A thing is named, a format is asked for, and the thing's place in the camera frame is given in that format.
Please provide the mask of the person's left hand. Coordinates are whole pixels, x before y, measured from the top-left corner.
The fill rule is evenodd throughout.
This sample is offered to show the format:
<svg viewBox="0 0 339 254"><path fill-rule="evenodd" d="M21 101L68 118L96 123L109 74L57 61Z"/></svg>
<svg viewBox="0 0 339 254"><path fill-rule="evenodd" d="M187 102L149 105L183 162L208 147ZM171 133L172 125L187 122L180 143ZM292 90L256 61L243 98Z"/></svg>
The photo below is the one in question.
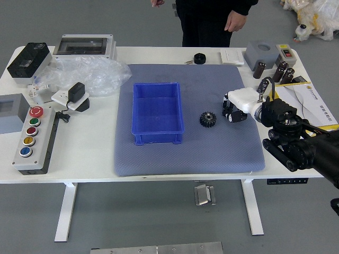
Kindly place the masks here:
<svg viewBox="0 0 339 254"><path fill-rule="evenodd" d="M241 15L235 11L231 11L227 18L225 31L237 32L243 28L247 20L246 15Z"/></svg>

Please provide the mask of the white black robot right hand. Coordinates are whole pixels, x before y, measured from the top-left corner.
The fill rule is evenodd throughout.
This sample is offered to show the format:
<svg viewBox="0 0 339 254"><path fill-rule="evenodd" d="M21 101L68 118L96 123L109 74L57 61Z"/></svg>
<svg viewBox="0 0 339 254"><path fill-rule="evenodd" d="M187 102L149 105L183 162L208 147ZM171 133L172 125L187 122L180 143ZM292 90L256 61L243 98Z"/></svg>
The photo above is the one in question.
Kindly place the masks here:
<svg viewBox="0 0 339 254"><path fill-rule="evenodd" d="M231 123L241 122L250 115L261 122L262 103L260 94L253 88L241 88L224 95L222 115Z"/></svg>

